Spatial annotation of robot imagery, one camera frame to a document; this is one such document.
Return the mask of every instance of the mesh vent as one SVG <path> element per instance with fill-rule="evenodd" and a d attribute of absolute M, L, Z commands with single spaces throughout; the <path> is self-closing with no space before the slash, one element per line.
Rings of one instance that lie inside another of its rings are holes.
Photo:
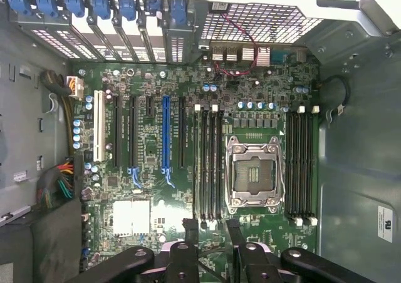
<path fill-rule="evenodd" d="M 57 33 L 71 46 L 78 50 L 87 59 L 96 59 L 96 56 L 90 52 L 86 46 L 84 46 L 78 39 L 74 37 L 69 31 L 57 31 Z"/>
<path fill-rule="evenodd" d="M 294 43 L 322 21 L 305 18 L 296 6 L 273 4 L 232 4 L 227 16 L 256 42 L 266 43 Z M 250 42 L 219 14 L 207 15 L 202 39 Z"/>
<path fill-rule="evenodd" d="M 68 49 L 63 43 L 61 43 L 55 37 L 50 35 L 47 31 L 33 29 L 32 32 L 35 35 L 37 35 L 38 37 L 40 37 L 41 39 L 45 40 L 50 45 L 52 45 L 52 47 L 56 48 L 61 53 L 65 54 L 70 59 L 79 59 L 80 58 L 74 52 L 72 52 L 70 49 Z"/>
<path fill-rule="evenodd" d="M 173 62 L 182 62 L 182 52 L 184 51 L 184 38 L 183 37 L 171 37 L 171 53 Z"/>

